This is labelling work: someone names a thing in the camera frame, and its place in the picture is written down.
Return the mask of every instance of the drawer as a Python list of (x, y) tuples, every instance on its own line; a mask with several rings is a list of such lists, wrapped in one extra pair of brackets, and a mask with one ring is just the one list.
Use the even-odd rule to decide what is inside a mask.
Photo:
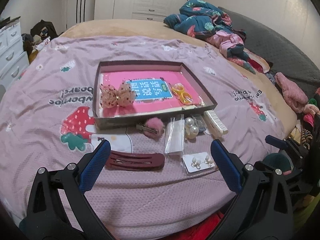
[(15, 61), (0, 71), (0, 84), (6, 90), (10, 84), (29, 66), (28, 55), (24, 51)]
[(13, 24), (7, 28), (7, 42), (8, 46), (14, 43), (19, 37), (21, 37), (20, 22)]
[(0, 71), (7, 65), (14, 62), (18, 56), (23, 52), (22, 38), (20, 38), (11, 45), (1, 56), (0, 56)]
[(155, 6), (146, 6), (141, 4), (134, 4), (132, 12), (167, 16), (167, 10), (165, 8), (156, 8)]
[(7, 49), (7, 30), (0, 33), (0, 56)]
[(140, 14), (140, 13), (133, 13), (132, 19), (135, 20), (148, 20), (154, 22), (163, 22), (164, 16), (156, 16), (156, 15), (148, 15), (148, 14)]

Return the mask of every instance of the yellow toy glasses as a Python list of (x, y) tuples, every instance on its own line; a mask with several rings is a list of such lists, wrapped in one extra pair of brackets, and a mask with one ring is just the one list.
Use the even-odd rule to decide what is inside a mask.
[(181, 103), (184, 105), (190, 105), (192, 103), (192, 96), (185, 92), (184, 86), (181, 83), (177, 83), (171, 87), (172, 93), (177, 96)]

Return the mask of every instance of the pink clothing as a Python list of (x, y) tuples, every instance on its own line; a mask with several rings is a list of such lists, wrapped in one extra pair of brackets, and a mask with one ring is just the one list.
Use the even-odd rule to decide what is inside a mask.
[(244, 45), (243, 40), (237, 34), (225, 31), (217, 31), (214, 36), (207, 38), (206, 42), (219, 48), (220, 53), (226, 58), (229, 48), (234, 48), (238, 44)]
[(281, 72), (275, 76), (277, 84), (281, 87), (284, 101), (296, 113), (302, 113), (308, 103), (308, 97), (298, 85), (287, 79)]
[(307, 123), (309, 123), (312, 127), (313, 127), (313, 122), (314, 122), (314, 117), (312, 116), (312, 114), (306, 114), (303, 117), (303, 120)]
[(307, 104), (307, 105), (304, 107), (303, 113), (304, 113), (304, 114), (312, 114), (312, 116), (315, 117), (315, 114), (319, 114), (320, 111), (319, 111), (319, 108), (316, 107), (315, 105), (313, 105), (313, 104)]
[(205, 40), (206, 42), (212, 44), (213, 46), (219, 48), (220, 53), (229, 61), (244, 67), (246, 70), (249, 70), (251, 73), (255, 74), (255, 71), (253, 70), (250, 63), (246, 62), (245, 60), (232, 56), (228, 57), (228, 49), (232, 49), (237, 45), (244, 46), (243, 40), (235, 33), (227, 33), (225, 31), (217, 31), (214, 36), (211, 36), (210, 38), (207, 38)]

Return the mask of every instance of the clothes pile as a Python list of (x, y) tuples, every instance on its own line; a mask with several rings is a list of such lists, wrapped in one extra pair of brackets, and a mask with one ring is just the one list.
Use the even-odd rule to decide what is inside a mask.
[(175, 31), (216, 46), (225, 58), (255, 74), (244, 52), (243, 39), (232, 31), (230, 17), (214, 5), (190, 0), (180, 8), (180, 14), (169, 15), (164, 23)]

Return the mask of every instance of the pink pom pom hair clip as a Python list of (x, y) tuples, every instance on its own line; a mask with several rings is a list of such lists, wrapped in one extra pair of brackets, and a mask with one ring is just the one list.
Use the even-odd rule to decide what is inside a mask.
[(113, 108), (116, 105), (127, 107), (132, 105), (137, 95), (136, 92), (131, 90), (131, 85), (122, 82), (119, 90), (115, 89), (112, 85), (100, 85), (102, 108)]
[(145, 136), (151, 139), (159, 139), (164, 133), (164, 124), (159, 118), (151, 118), (145, 125), (137, 124), (136, 128), (143, 132)]

